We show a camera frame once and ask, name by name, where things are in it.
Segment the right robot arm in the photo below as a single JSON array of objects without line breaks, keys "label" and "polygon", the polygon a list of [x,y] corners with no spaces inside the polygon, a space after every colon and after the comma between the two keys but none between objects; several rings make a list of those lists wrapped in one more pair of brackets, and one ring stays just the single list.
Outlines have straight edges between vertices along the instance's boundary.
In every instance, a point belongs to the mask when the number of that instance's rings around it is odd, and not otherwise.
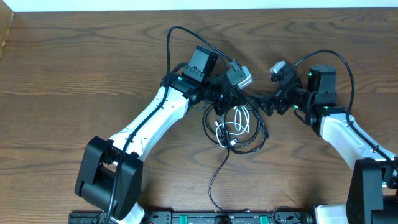
[{"label": "right robot arm", "polygon": [[283,115],[289,108],[304,113],[301,122],[330,143],[353,171],[345,203],[316,205],[302,223],[397,223],[397,156],[378,144],[343,106],[336,104],[336,71],[330,65],[312,65],[308,84],[284,61],[270,69],[279,87],[254,101],[266,115]]}]

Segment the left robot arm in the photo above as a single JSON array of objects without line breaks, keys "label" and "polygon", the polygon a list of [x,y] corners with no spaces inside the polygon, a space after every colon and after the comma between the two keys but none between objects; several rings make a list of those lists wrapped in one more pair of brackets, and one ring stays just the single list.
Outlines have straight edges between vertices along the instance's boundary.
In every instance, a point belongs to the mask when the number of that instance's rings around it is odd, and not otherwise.
[{"label": "left robot arm", "polygon": [[161,81],[155,98],[138,117],[109,139],[93,137],[85,147],[75,193],[105,215],[101,223],[140,223],[138,204],[144,161],[164,133],[189,109],[210,103],[221,115],[238,105],[238,91],[252,83],[247,67],[236,60],[212,78],[219,53],[197,46],[189,62],[178,64]]}]

